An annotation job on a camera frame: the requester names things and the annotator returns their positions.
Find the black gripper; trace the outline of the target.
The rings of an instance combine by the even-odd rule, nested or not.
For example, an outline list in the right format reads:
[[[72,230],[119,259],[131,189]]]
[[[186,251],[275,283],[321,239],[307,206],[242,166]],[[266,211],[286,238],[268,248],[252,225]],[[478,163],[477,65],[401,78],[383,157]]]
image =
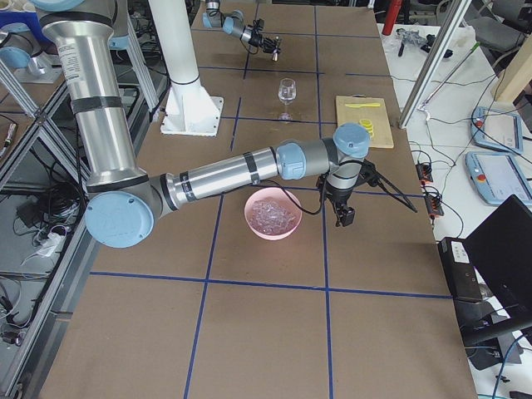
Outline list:
[[[353,223],[355,209],[349,207],[347,202],[356,187],[376,177],[376,167],[369,160],[344,160],[338,164],[335,171],[318,177],[316,186],[323,199],[332,204],[337,227]]]
[[[281,52],[280,47],[271,46],[271,43],[273,45],[279,45],[281,41],[281,37],[265,37],[263,34],[256,32],[251,34],[251,46],[264,50],[266,54],[279,55]]]

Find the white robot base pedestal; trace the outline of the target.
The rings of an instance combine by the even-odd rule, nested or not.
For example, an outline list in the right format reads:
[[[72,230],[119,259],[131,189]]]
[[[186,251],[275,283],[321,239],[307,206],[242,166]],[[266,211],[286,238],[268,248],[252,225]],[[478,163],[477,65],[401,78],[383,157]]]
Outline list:
[[[167,135],[217,135],[224,99],[203,87],[184,1],[149,2],[170,78],[161,132]]]

